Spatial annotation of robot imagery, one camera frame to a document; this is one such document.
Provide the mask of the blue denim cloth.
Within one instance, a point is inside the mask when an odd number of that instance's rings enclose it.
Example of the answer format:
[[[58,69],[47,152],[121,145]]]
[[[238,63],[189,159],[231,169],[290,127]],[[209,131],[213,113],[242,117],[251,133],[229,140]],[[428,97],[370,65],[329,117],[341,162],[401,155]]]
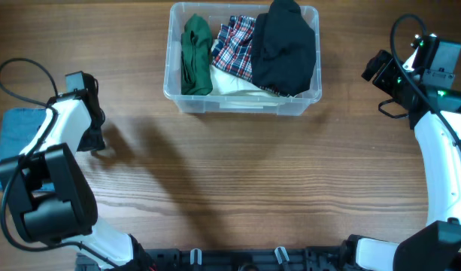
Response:
[[[0,132],[0,162],[18,155],[30,143],[45,117],[44,109],[13,108],[6,111]]]

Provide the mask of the black garment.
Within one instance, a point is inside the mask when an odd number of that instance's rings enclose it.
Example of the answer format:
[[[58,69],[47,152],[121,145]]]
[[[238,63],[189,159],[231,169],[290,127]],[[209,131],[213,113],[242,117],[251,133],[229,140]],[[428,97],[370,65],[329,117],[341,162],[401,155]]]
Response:
[[[256,18],[251,48],[252,83],[281,96],[309,89],[317,61],[315,31],[293,0],[275,0]]]

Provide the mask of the green garment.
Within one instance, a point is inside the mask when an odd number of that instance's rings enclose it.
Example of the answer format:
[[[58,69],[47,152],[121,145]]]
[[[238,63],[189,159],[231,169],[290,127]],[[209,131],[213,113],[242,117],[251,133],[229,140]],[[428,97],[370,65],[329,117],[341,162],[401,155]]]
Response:
[[[181,94],[206,96],[213,90],[210,64],[213,38],[207,21],[193,14],[181,35]]]

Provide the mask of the cream cloth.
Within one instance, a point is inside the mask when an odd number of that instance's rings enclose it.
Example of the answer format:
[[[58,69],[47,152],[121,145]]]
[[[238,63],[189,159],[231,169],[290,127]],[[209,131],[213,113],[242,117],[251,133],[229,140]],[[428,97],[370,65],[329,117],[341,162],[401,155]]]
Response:
[[[264,98],[278,98],[278,95],[262,90],[245,79],[238,78],[230,73],[209,65],[213,90],[209,96],[257,96]]]

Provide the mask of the plaid shirt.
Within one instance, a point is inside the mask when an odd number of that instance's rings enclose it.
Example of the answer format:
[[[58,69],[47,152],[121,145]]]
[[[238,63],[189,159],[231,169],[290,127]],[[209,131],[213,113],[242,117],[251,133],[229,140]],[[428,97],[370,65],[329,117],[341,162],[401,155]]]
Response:
[[[252,83],[250,58],[255,23],[256,20],[252,17],[231,16],[229,22],[220,27],[217,39],[211,47],[211,65]],[[283,95],[274,87],[257,87],[278,96]]]

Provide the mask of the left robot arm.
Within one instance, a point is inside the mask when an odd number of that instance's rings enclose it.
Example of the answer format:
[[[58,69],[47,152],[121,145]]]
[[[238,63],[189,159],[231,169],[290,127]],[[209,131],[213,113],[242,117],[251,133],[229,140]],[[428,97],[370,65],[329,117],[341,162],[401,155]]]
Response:
[[[73,248],[99,269],[155,270],[135,237],[99,217],[96,198],[74,158],[78,151],[105,147],[98,82],[84,72],[65,79],[66,93],[48,100],[33,140],[0,162],[4,234],[24,251]]]

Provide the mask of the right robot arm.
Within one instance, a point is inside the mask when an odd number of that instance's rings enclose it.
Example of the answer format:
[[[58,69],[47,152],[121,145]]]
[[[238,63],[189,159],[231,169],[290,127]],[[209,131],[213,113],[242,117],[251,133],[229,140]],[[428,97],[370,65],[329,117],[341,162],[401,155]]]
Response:
[[[351,236],[340,264],[363,270],[461,270],[461,92],[452,90],[461,45],[417,35],[404,62],[385,50],[362,77],[405,110],[419,144],[426,176],[426,226],[408,239],[388,242]]]

